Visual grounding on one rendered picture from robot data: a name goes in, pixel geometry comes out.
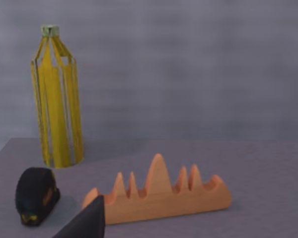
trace orange crown-shaped object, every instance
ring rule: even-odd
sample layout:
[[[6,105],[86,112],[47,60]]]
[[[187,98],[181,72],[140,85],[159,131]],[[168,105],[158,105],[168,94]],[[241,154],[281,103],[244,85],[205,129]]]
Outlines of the orange crown-shaped object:
[[[92,189],[84,199],[83,208],[99,194],[96,188]],[[125,190],[123,175],[119,172],[112,192],[104,198],[107,225],[209,212],[231,205],[231,194],[223,180],[213,175],[208,183],[202,183],[195,164],[189,178],[186,168],[182,167],[176,184],[171,186],[160,154],[153,158],[143,189],[137,189],[131,172],[129,188]]]

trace black object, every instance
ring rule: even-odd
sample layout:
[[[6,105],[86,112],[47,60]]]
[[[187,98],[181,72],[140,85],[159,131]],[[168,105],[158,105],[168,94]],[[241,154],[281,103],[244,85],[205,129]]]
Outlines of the black object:
[[[15,205],[25,226],[39,226],[61,197],[51,169],[28,168],[15,192]]]
[[[53,238],[104,238],[104,196],[97,196]]]

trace orange object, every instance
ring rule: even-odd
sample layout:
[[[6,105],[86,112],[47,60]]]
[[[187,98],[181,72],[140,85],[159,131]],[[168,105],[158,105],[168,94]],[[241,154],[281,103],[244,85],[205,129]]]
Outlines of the orange object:
[[[83,209],[98,195],[98,190],[92,189],[84,199]],[[171,186],[160,154],[153,158],[143,189],[137,189],[131,172],[129,189],[125,190],[123,175],[119,172],[112,192],[104,198],[107,225],[209,212],[231,205],[231,194],[223,180],[213,175],[208,183],[202,183],[195,164],[189,178],[186,168],[182,167],[176,184]]]

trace bottle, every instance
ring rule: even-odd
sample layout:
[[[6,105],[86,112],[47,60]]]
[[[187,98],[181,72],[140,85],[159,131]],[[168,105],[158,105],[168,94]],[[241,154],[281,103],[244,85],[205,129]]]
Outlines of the bottle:
[[[44,163],[65,168],[83,159],[76,60],[59,27],[41,27],[42,39],[31,74]]]

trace wall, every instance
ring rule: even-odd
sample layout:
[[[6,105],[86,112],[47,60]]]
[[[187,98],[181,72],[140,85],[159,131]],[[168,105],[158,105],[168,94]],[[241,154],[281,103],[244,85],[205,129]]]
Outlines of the wall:
[[[298,0],[5,0],[0,148],[38,135],[45,23],[78,61],[85,137],[298,139]]]

